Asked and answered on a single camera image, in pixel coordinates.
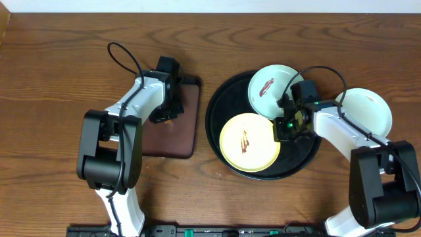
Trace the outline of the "green yellow sponge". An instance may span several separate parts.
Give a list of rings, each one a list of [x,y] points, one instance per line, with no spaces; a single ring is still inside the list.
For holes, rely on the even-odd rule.
[[[172,120],[167,120],[167,121],[165,121],[164,123],[165,123],[165,124],[168,124],[168,125],[174,125],[174,123],[172,122]]]

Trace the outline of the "yellow plate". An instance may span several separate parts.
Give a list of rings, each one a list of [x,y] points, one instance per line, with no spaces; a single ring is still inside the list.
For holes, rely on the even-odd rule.
[[[267,169],[281,150],[281,143],[274,141],[272,122],[254,113],[232,117],[222,127],[219,146],[225,161],[244,172]]]

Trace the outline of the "light green plate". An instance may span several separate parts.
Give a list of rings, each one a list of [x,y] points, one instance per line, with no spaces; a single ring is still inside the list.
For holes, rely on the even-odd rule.
[[[384,99],[364,88],[349,89],[342,103],[346,113],[371,132],[386,137],[392,127],[392,113]]]
[[[295,69],[286,65],[269,65],[257,71],[247,92],[254,111],[270,120],[283,117],[284,109],[278,106],[277,101],[296,74]]]

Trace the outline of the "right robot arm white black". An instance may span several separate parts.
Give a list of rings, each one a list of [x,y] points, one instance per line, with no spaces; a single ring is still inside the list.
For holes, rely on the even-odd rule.
[[[420,174],[416,153],[406,141],[391,142],[353,120],[334,100],[311,96],[277,105],[274,139],[294,140],[312,134],[329,141],[350,162],[349,206],[324,222],[330,236],[369,236],[376,232],[408,233],[420,228],[395,224],[420,218]]]

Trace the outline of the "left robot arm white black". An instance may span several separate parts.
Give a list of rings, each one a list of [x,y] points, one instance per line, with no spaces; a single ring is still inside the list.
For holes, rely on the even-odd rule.
[[[135,185],[142,166],[142,127],[174,106],[177,69],[142,70],[114,105],[89,110],[82,123],[76,173],[103,200],[115,236],[139,236],[145,222]]]

